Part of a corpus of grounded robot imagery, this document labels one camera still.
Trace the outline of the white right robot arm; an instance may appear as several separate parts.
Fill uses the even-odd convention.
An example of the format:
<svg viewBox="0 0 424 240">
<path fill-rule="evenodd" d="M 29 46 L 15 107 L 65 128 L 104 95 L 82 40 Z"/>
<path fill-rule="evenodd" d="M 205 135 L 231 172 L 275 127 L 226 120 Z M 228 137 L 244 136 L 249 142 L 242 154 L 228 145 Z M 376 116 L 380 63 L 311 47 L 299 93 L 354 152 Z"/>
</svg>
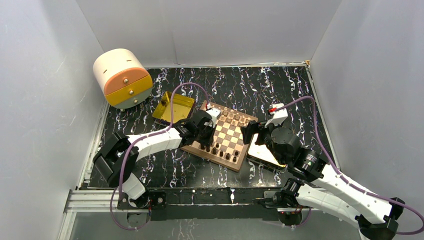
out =
<svg viewBox="0 0 424 240">
<path fill-rule="evenodd" d="M 395 237 L 403 207 L 394 204 L 393 198 L 381 200 L 368 190 L 360 192 L 351 182 L 344 182 L 342 174 L 336 173 L 328 161 L 302 147 L 290 128 L 252 120 L 241 127 L 241 133 L 244 143 L 257 136 L 255 144 L 266 146 L 293 176 L 280 192 L 265 193 L 259 204 L 267 208 L 308 206 L 350 223 L 370 240 Z"/>
</svg>

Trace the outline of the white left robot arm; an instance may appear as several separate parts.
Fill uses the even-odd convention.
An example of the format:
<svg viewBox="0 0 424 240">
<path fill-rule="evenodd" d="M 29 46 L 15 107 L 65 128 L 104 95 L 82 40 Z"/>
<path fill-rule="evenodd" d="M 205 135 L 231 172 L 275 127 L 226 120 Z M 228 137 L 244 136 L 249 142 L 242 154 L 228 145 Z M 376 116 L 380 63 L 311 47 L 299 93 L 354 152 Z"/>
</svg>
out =
<svg viewBox="0 0 424 240">
<path fill-rule="evenodd" d="M 133 174 L 136 162 L 144 157 L 166 150 L 178 149 L 198 142 L 209 146 L 214 138 L 220 112 L 200 110 L 192 117 L 179 120 L 172 127 L 138 135 L 116 132 L 93 158 L 95 169 L 110 188 L 126 194 L 137 208 L 149 203 L 148 190 Z"/>
</svg>

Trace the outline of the wooden chess board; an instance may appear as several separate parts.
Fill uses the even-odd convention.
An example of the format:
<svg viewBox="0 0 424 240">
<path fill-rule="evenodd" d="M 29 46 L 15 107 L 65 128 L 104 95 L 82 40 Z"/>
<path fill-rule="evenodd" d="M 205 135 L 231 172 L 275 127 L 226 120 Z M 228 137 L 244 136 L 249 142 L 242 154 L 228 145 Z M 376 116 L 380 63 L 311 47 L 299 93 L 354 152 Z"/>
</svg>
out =
<svg viewBox="0 0 424 240">
<path fill-rule="evenodd" d="M 250 121 L 257 121 L 258 118 L 217 103 L 211 102 L 211 105 L 213 108 L 220 109 L 221 115 L 216 121 L 216 129 L 213 136 L 213 142 L 210 145 L 210 152 L 206 152 L 206 147 L 204 150 L 200 149 L 200 143 L 197 141 L 181 149 L 187 153 L 226 167 L 234 172 L 239 172 L 249 148 L 249 144 L 243 143 L 241 127 L 246 126 Z M 216 154 L 212 154 L 213 148 L 217 149 Z M 223 151 L 222 157 L 219 156 L 220 151 Z M 236 156 L 237 161 L 233 162 L 235 151 L 239 151 L 239 155 Z M 227 153 L 230 153 L 229 160 L 225 158 Z"/>
</svg>

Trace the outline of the gold tin lid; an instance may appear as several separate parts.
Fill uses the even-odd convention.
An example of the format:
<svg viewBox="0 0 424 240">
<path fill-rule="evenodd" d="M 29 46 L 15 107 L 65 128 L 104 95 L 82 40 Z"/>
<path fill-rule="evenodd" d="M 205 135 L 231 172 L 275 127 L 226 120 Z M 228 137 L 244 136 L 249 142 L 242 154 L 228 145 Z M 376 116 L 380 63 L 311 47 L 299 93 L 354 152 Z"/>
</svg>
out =
<svg viewBox="0 0 424 240">
<path fill-rule="evenodd" d="M 251 162 L 263 165 L 265 168 L 272 170 L 284 170 L 287 166 L 285 164 L 279 164 L 274 158 L 272 153 L 267 149 L 266 145 L 257 145 L 256 141 L 258 134 L 252 136 L 249 148 L 247 150 L 246 157 Z"/>
</svg>

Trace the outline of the gold tin box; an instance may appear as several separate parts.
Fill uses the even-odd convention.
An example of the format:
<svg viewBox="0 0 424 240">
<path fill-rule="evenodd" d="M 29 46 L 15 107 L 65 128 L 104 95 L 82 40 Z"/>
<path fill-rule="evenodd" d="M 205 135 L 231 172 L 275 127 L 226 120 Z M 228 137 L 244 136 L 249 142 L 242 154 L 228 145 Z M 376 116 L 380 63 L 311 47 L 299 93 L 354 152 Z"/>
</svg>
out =
<svg viewBox="0 0 424 240">
<path fill-rule="evenodd" d="M 179 120 L 190 117 L 193 112 L 195 106 L 194 98 L 175 93 L 173 100 L 171 101 L 171 96 L 172 93 L 170 91 L 166 91 L 152 113 L 153 119 L 158 124 L 168 126 L 172 118 L 172 113 L 172 123 L 175 124 Z"/>
</svg>

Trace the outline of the round cream drawer cabinet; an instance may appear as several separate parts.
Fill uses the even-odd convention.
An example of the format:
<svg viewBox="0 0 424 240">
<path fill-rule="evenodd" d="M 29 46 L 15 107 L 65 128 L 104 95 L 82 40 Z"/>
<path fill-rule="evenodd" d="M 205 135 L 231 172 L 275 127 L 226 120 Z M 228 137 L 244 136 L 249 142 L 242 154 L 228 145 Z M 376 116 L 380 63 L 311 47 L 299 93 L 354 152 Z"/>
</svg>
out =
<svg viewBox="0 0 424 240">
<path fill-rule="evenodd" d="M 151 75 L 128 49 L 116 48 L 101 54 L 92 70 L 106 101 L 116 109 L 130 109 L 152 94 Z"/>
</svg>

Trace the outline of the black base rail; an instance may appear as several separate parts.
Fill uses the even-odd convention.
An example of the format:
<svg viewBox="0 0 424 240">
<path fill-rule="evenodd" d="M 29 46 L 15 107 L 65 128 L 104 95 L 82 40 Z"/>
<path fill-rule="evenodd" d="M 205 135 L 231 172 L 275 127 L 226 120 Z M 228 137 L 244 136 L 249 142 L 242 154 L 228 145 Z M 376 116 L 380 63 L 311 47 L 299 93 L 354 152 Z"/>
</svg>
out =
<svg viewBox="0 0 424 240">
<path fill-rule="evenodd" d="M 259 219 L 297 225 L 310 209 L 281 203 L 280 187 L 149 188 L 137 200 L 118 198 L 117 209 L 144 211 L 152 221 Z"/>
</svg>

